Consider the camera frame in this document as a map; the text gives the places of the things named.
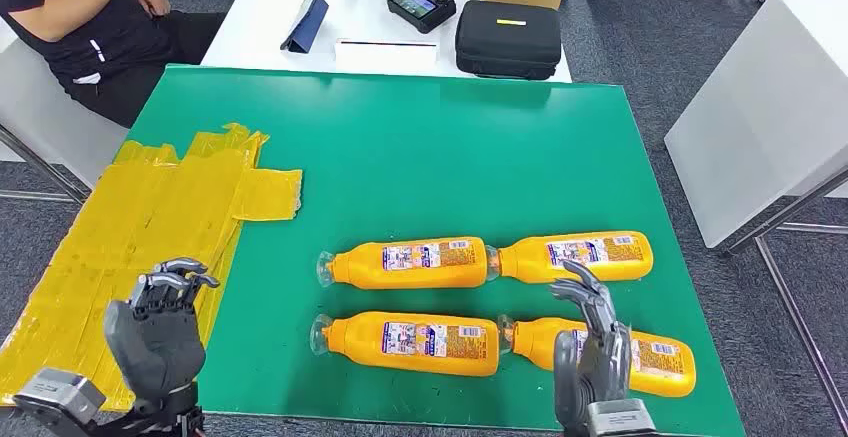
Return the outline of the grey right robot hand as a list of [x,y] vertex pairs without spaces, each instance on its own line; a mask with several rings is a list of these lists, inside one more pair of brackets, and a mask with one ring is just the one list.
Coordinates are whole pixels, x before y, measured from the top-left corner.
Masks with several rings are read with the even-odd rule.
[[554,409],[566,436],[586,436],[589,405],[623,399],[629,389],[630,330],[617,320],[609,289],[586,266],[561,265],[578,279],[557,279],[549,290],[579,308],[587,337],[582,347],[569,331],[553,341]]

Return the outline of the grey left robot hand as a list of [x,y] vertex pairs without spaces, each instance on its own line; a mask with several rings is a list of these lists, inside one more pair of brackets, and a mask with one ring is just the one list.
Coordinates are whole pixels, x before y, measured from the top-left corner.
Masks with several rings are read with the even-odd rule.
[[109,303],[103,322],[107,345],[138,401],[160,403],[193,383],[205,362],[195,298],[219,282],[208,267],[181,257],[140,274],[130,296]]

